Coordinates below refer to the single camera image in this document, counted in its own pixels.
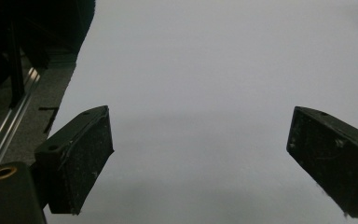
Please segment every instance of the white surface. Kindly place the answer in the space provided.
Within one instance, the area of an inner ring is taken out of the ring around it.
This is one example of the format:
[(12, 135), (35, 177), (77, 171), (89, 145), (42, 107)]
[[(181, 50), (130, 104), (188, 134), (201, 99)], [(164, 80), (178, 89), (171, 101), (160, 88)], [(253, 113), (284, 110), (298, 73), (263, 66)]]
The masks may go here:
[(358, 1), (326, 2), (98, 0), (51, 133), (109, 105), (116, 152), (48, 223), (358, 223), (285, 149), (296, 105), (358, 128)]

